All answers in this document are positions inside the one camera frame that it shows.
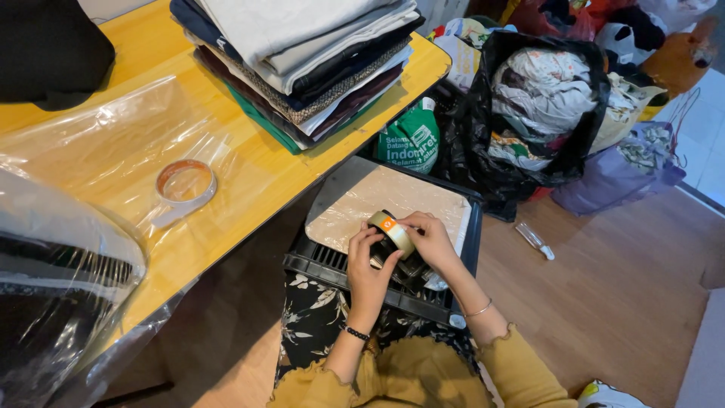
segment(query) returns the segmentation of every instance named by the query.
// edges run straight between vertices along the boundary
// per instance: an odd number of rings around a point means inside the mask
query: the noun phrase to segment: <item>orange label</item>
[[[390,229],[397,224],[394,219],[388,217],[383,221],[382,224],[380,224],[380,228],[382,228],[385,232],[390,232]]]

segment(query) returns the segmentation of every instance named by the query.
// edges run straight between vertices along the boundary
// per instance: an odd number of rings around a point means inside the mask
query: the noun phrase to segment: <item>purple plastic bag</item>
[[[632,131],[639,135],[642,129],[652,125],[662,126],[672,133],[670,123],[651,121],[637,123]],[[672,160],[645,174],[625,160],[614,145],[589,157],[582,178],[558,187],[551,193],[551,198],[577,216],[588,216],[665,192],[685,175]]]

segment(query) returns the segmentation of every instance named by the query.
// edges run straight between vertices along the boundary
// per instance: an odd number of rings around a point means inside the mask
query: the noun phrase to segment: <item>stack of folded clothes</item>
[[[415,0],[171,0],[196,58],[293,154],[367,110],[400,78]]]

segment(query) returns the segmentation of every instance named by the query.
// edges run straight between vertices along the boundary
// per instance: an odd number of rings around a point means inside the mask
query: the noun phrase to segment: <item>black beaded bracelet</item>
[[[361,332],[358,332],[357,330],[353,329],[352,327],[350,327],[344,323],[342,324],[342,329],[345,330],[346,332],[350,333],[351,335],[359,338],[360,340],[363,340],[363,341],[370,340],[369,335],[364,335]]]

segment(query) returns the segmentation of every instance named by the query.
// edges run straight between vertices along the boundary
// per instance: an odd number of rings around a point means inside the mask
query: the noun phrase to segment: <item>person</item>
[[[576,408],[463,266],[443,222],[421,212],[397,222],[449,285],[468,329],[383,308],[402,251],[374,269],[370,246],[383,235],[363,222],[349,241],[350,299],[302,275],[289,276],[278,372],[267,407],[494,408],[477,360],[506,408]]]

